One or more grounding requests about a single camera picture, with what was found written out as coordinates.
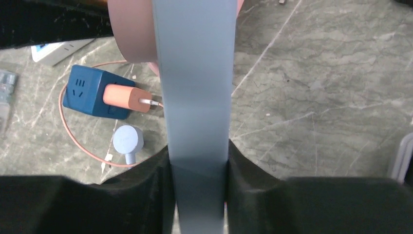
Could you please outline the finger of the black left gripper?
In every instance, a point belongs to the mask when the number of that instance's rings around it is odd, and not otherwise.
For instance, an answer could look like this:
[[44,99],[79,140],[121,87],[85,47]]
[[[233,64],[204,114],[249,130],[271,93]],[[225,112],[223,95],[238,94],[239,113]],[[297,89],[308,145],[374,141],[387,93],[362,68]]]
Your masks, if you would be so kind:
[[113,36],[106,0],[2,0],[0,47]]

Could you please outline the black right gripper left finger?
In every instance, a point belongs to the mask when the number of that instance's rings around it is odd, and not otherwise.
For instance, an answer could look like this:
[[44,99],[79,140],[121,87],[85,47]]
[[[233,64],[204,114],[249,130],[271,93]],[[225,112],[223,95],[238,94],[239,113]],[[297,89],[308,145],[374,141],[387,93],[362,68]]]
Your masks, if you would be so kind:
[[2,176],[3,234],[169,234],[175,198],[168,149],[101,184]]

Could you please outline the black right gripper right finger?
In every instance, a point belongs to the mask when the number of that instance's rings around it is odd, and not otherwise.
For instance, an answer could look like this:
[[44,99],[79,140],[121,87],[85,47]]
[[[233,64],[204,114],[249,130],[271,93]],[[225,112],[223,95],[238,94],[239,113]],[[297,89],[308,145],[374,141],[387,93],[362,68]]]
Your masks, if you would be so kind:
[[231,234],[410,234],[413,190],[388,178],[278,179],[229,143]]

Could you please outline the white power strip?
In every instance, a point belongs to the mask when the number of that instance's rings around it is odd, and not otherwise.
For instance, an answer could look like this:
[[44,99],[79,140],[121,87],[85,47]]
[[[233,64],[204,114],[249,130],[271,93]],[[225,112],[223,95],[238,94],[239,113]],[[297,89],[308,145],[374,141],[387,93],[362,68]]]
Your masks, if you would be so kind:
[[43,65],[54,66],[92,41],[94,39],[31,46],[32,59],[34,62]]

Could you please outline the light blue round plug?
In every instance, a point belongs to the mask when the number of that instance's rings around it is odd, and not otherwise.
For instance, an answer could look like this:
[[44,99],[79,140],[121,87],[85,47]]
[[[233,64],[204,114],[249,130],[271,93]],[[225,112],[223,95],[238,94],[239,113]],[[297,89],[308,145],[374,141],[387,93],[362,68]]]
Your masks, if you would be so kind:
[[113,146],[115,150],[125,156],[126,164],[136,163],[136,154],[143,149],[144,137],[141,129],[123,125],[113,135]]

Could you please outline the dark blue cube socket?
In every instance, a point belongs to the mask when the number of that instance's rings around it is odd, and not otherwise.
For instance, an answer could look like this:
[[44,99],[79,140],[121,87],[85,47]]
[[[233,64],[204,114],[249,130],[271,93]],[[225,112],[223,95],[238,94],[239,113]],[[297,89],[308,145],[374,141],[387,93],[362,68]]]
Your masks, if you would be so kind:
[[71,68],[63,106],[90,116],[125,120],[130,110],[103,101],[107,85],[134,87],[135,82],[97,68],[74,65]]

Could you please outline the pink round plug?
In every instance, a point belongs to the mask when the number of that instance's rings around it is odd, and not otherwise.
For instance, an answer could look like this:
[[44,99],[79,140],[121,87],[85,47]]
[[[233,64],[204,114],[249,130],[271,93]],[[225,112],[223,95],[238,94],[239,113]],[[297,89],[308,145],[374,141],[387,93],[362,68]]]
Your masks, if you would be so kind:
[[157,62],[153,1],[107,1],[110,23],[117,46],[130,63],[147,63],[160,76]]

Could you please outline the light blue power strip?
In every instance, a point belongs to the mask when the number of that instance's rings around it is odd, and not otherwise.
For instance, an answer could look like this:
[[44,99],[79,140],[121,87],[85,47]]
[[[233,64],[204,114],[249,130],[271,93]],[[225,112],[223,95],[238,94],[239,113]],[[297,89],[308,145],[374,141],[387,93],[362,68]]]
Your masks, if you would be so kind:
[[155,0],[158,66],[183,234],[221,234],[233,89],[235,0]]

